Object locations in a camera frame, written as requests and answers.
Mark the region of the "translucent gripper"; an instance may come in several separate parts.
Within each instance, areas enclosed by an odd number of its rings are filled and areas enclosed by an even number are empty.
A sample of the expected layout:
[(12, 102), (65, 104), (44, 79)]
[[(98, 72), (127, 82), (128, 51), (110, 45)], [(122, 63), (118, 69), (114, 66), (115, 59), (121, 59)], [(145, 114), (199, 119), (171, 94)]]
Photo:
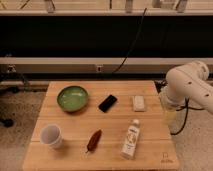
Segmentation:
[(164, 87), (159, 93), (159, 98), (164, 111), (165, 123), (170, 125), (176, 117), (176, 110), (183, 103), (183, 97), (172, 91), (169, 87)]

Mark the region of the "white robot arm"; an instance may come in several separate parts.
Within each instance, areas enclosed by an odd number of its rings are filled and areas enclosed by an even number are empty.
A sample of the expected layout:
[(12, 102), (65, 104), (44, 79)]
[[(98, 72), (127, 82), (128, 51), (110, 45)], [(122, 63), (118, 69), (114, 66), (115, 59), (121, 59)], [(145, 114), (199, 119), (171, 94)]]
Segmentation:
[(166, 124), (175, 119), (177, 108), (186, 98), (213, 114), (213, 86), (206, 82), (208, 77), (209, 68), (202, 61), (177, 66), (167, 72), (167, 85), (159, 93)]

